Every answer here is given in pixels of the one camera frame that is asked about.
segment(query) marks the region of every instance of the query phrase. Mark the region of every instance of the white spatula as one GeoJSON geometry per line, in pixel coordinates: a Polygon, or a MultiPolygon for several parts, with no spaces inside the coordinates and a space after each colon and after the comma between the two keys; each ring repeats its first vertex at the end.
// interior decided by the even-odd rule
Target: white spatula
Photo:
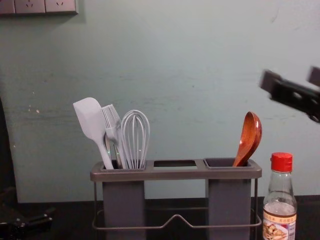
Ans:
{"type": "Polygon", "coordinates": [[[96,99],[87,97],[75,102],[73,107],[84,135],[98,146],[105,168],[114,169],[104,144],[106,125],[100,104],[96,99]]]}

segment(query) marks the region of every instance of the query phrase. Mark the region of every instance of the bottle label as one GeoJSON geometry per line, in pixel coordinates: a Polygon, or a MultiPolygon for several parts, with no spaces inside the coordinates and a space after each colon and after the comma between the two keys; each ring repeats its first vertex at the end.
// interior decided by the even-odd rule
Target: bottle label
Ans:
{"type": "Polygon", "coordinates": [[[264,240],[295,240],[297,214],[290,216],[275,215],[263,211],[264,240]]]}

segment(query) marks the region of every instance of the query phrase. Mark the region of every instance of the red bottle cap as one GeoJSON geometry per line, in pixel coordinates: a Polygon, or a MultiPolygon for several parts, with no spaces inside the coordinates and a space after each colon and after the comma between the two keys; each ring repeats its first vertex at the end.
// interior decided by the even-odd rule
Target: red bottle cap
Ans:
{"type": "Polygon", "coordinates": [[[276,172],[292,172],[293,156],[287,152],[274,152],[271,156],[271,169],[276,172]]]}

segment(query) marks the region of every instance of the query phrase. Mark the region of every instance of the light blue wall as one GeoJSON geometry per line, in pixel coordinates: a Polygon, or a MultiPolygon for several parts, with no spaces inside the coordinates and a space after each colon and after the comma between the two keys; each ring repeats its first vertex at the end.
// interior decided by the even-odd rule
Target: light blue wall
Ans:
{"type": "MultiPolygon", "coordinates": [[[[72,103],[140,109],[149,159],[232,157],[247,111],[253,159],[292,152],[297,195],[320,194],[320,126],[258,88],[263,69],[307,85],[320,67],[318,0],[82,0],[78,16],[0,19],[0,93],[20,202],[93,199],[100,161],[72,103]]],[[[203,197],[202,181],[148,182],[147,198],[203,197]]]]}

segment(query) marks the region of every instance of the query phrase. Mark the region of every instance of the utensil holder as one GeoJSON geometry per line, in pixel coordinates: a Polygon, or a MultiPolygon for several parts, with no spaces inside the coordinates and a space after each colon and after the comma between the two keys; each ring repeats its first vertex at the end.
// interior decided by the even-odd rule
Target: utensil holder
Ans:
{"type": "Polygon", "coordinates": [[[250,228],[262,221],[257,215],[258,178],[262,169],[249,160],[247,166],[232,167],[234,158],[149,160],[144,169],[104,168],[103,162],[91,170],[94,182],[92,226],[105,231],[108,240],[146,240],[146,230],[164,229],[173,219],[181,219],[192,229],[207,229],[208,240],[249,240],[250,228]],[[192,225],[174,214],[161,226],[146,226],[144,181],[205,179],[207,225],[192,225]],[[254,179],[254,220],[251,216],[251,181],[254,179]],[[97,211],[97,182],[102,182],[104,210],[97,211]],[[97,227],[99,213],[104,212],[105,227],[97,227]]]}

